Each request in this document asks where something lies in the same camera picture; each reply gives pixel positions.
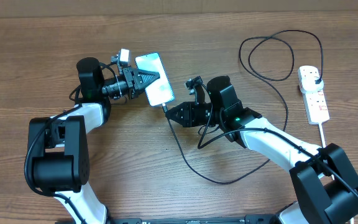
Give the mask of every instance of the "smartphone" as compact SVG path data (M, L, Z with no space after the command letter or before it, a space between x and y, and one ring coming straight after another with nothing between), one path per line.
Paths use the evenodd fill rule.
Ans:
M146 87L146 95L151 106L158 106L175 99L171 84L165 73L164 67L158 53L151 53L135 58L138 69L159 72L160 78L148 87Z

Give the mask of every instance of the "power plug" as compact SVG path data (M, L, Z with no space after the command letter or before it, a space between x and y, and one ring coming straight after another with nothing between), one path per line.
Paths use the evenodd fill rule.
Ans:
M316 67L310 65L301 66L298 69L299 87L302 93L313 93L324 88L324 82L319 84L316 80L320 78L320 74Z

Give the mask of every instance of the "white power strip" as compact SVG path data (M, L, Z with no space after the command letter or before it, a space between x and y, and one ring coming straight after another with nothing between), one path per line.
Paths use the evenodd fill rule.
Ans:
M323 90L314 93L303 93L302 95L309 124L322 124L329 120L327 102Z
M309 124L318 124L321 135L321 144L326 147L323 127L321 124L329 120L326 98L324 96L321 83L316 84L315 80L319 77L318 69L313 66L305 65L298 69L299 88L302 91L303 102L305 103L306 115Z

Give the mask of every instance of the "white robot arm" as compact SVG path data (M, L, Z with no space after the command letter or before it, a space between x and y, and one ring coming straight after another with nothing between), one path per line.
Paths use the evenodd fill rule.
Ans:
M106 206L97 199L88 182L90 166L86 134L108 120L111 106L109 98L121 97L123 93L128 94L130 99L138 96L159 77L158 73L148 74L154 75L154 79L136 83L135 78L141 78L141 72L145 71L138 72L129 67L120 69L119 66L122 75L108 81L100 79L97 60L85 58L82 62L77 69L83 98L79 100L77 93L76 106L70 111L51 118L34 118L30 122L26 181L34 192L59 200L74 218L74 223L145 223L138 218L113 220ZM339 146L330 144L322 149L318 145L308 144L277 129L257 112L243 108L229 77L217 77L208 82L206 88L211 103L204 102L200 83L201 78L186 83L196 94L195 102L184 102L170 110L165 108L165 116L186 128L218 124L224 132L221 136L265 155L289 172L298 197L298 202L275 215L267 215L268 220L258 218L254 222L250 216L246 216L239 222L227 218L218 219L216 223L337 224L345 223L358 214L358 175ZM53 147L65 147L65 151L45 152L45 149ZM357 195L348 191L337 179L322 185L319 176L332 174L324 169L326 166L331 171L335 170L340 179L357 191ZM146 223L215 222L215 219L202 220L150 220Z

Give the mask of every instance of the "wooden table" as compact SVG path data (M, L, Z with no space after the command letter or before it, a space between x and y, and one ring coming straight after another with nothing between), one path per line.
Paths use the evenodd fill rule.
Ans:
M345 149L358 172L358 11L0 19L0 223L70 218L56 200L31 192L23 164L30 119L73 106L67 96L79 84L75 65L81 58L108 62L120 48L133 56L159 52L176 95L169 106L193 100L185 80L229 75L243 105L281 128L282 102L244 71L237 55L245 38L284 29L308 30L321 39L331 115L324 124L326 139ZM295 71L301 65L320 67L311 36L280 38L294 48ZM244 55L255 43L244 47ZM290 51L277 41L267 42L252 63L268 77L284 77ZM274 83L288 103L287 132L320 144L318 127L307 122L296 76ZM225 139L198 150L198 128L174 128L189 163L215 180L235 179L266 160ZM117 218L238 217L274 213L296 200L290 176L273 162L232 185L195 175L183 162L161 108L150 107L145 95L113 106L109 122L88 135L88 147L89 181Z

